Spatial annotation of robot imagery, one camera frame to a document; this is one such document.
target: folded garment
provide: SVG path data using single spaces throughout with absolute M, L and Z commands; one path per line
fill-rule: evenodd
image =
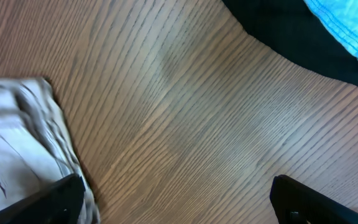
M 0 210 L 69 174 L 80 175 L 86 189 L 78 223 L 100 223 L 50 85 L 0 80 Z
M 358 59 L 358 0 L 304 0 L 311 12 Z
M 358 60 L 303 0 L 223 0 L 246 32 L 290 61 L 358 86 Z

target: wooden table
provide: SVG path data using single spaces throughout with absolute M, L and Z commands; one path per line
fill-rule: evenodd
M 49 77 L 104 223 L 276 223 L 287 174 L 358 211 L 358 88 L 219 0 L 0 0 L 0 77 Z

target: brown wood grain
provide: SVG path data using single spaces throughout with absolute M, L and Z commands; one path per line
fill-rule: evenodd
M 219 0 L 0 0 L 0 77 L 51 79 L 104 223 L 276 223 L 287 174 L 358 211 L 358 88 Z

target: folded white cloth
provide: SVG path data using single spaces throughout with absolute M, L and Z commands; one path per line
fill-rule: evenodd
M 50 85 L 43 79 L 0 80 L 0 210 L 72 173 L 86 188 L 78 223 L 100 223 Z

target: turquoise garment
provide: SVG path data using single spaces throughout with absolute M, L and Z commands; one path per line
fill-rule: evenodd
M 304 0 L 310 11 L 358 59 L 358 0 Z

